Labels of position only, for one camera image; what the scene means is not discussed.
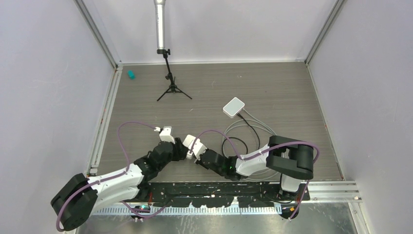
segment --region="silver cylinder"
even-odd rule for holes
[[[158,38],[158,50],[165,49],[165,25],[164,25],[164,6],[166,0],[153,0],[155,3],[156,14],[156,36]]]

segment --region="white rectangular device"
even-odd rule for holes
[[[234,118],[245,106],[241,100],[234,97],[227,105],[225,105],[222,110],[230,118]]]

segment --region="mini tripod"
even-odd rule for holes
[[[167,93],[182,93],[182,94],[185,94],[185,96],[187,96],[188,98],[192,99],[188,94],[180,90],[178,86],[176,86],[175,84],[175,77],[173,77],[172,72],[170,72],[169,63],[168,63],[168,55],[170,55],[170,49],[168,50],[158,49],[156,52],[160,55],[163,55],[165,61],[167,62],[168,74],[165,76],[165,78],[170,81],[169,88],[156,101],[159,101]]]

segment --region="white wall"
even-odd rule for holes
[[[72,0],[0,1],[0,233],[56,233],[113,69]]]
[[[85,0],[105,41],[124,63],[156,54],[153,0]],[[167,0],[170,61],[304,60],[335,0]]]
[[[375,233],[411,233],[413,2],[347,1],[310,68]]]

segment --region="metal ruler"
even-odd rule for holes
[[[132,207],[138,205],[137,203],[131,203]],[[157,212],[160,207],[151,207],[150,213],[143,213],[142,215],[151,215]],[[281,214],[281,204],[274,204],[274,207],[247,207],[240,208],[238,204],[232,204],[228,207],[218,207],[218,208],[207,208],[202,206],[200,208],[193,207],[190,205],[185,208],[178,207],[166,207],[158,215],[271,215],[271,214]],[[134,215],[128,208],[123,204],[115,204],[106,207],[93,215]]]

